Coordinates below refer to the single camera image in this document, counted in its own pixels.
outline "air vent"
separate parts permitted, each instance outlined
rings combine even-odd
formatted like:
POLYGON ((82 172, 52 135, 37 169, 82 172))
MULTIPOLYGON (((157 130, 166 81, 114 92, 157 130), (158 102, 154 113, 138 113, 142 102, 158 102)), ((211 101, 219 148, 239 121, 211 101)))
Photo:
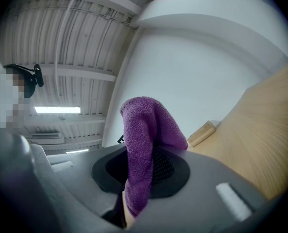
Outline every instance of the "air vent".
POLYGON ((61 138, 60 133, 38 133, 38 134, 31 134, 32 139, 57 139, 61 138))

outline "ceiling light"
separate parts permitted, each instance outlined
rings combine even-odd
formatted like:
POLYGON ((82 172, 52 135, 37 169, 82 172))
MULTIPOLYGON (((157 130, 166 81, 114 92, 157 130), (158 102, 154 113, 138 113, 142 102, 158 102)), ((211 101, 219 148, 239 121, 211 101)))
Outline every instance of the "ceiling light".
POLYGON ((45 113, 45 114, 74 114, 80 113, 79 106, 71 106, 71 107, 55 107, 55 106, 35 106, 35 110, 37 113, 45 113))
POLYGON ((87 151, 89 151, 89 149, 87 149, 87 150, 70 151, 70 152, 66 152, 66 153, 80 153, 80 152, 87 152, 87 151))

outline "wooden panel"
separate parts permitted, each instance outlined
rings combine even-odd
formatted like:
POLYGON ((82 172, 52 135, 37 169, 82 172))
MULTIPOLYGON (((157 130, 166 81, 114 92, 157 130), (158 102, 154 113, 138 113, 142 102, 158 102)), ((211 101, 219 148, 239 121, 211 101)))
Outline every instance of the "wooden panel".
POLYGON ((188 142, 192 147, 194 147, 200 142, 207 139, 214 132, 215 132, 214 125, 210 121, 207 121, 201 128, 199 128, 195 133, 193 133, 188 138, 188 142))
POLYGON ((229 166, 272 198, 288 186, 288 65, 246 90, 214 134, 189 148, 229 166))

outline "wooden block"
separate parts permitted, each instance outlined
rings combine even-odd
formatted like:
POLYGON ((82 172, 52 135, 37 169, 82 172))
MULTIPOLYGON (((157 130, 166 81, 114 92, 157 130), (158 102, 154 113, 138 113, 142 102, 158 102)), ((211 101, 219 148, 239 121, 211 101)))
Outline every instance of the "wooden block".
POLYGON ((191 146, 195 146, 207 139, 212 133, 215 132, 214 125, 207 121, 201 128, 199 128, 195 133, 193 133, 189 138, 188 142, 191 146))

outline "purple cloth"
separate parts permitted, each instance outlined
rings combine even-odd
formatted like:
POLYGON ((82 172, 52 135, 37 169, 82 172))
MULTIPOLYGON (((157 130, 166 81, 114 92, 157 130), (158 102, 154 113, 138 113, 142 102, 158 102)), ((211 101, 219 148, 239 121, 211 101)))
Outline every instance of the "purple cloth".
POLYGON ((127 100, 120 113, 129 165, 125 201, 132 216, 136 217, 150 195, 153 145, 170 145, 186 150, 188 144, 172 116, 155 99, 139 97, 127 100))

